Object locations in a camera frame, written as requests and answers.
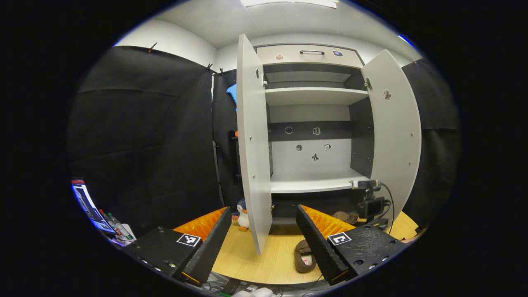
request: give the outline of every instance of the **drawer handle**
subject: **drawer handle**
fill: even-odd
[[[305,53],[305,52],[316,52],[316,53],[320,53],[320,54],[325,54],[324,51],[300,51],[300,53]]]

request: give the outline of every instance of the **cabinet shelf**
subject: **cabinet shelf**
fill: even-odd
[[[350,189],[349,180],[369,180],[352,169],[342,172],[273,172],[272,193],[308,193]]]
[[[369,92],[341,88],[278,88],[266,90],[266,103],[277,105],[350,105],[368,97]]]

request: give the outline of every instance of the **ceiling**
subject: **ceiling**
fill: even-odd
[[[417,52],[391,29],[346,0],[337,9],[304,3],[272,3],[245,7],[240,0],[190,0],[154,19],[183,27],[222,48],[238,41],[288,33],[345,36],[377,44],[405,57]]]

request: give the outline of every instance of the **white wall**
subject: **white wall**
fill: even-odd
[[[160,20],[143,23],[114,46],[150,48],[156,42],[156,50],[178,55],[206,67],[209,63],[215,64],[216,48],[210,43],[180,26]]]
[[[366,41],[327,34],[282,34],[272,35],[260,38],[249,39],[253,46],[262,44],[272,43],[320,43],[335,45],[338,47],[350,48],[357,50],[363,62],[367,64],[370,60],[376,57],[385,48],[375,45]],[[228,45],[216,51],[215,64],[216,67],[222,67],[224,71],[232,70],[237,68],[237,50],[238,44]],[[397,54],[388,49],[396,59],[396,62],[400,67],[405,66],[412,62],[411,59],[405,58],[400,54]]]

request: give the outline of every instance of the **orange foam pad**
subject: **orange foam pad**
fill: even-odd
[[[325,239],[328,236],[352,230],[355,227],[323,212],[301,205]]]
[[[200,236],[202,240],[205,241],[205,239],[209,235],[209,232],[211,232],[211,229],[213,229],[214,224],[216,224],[216,222],[218,221],[218,219],[226,208],[227,207],[224,207],[219,210],[210,212],[207,215],[196,218],[190,222],[187,222],[179,227],[174,228],[173,230],[180,233]]]

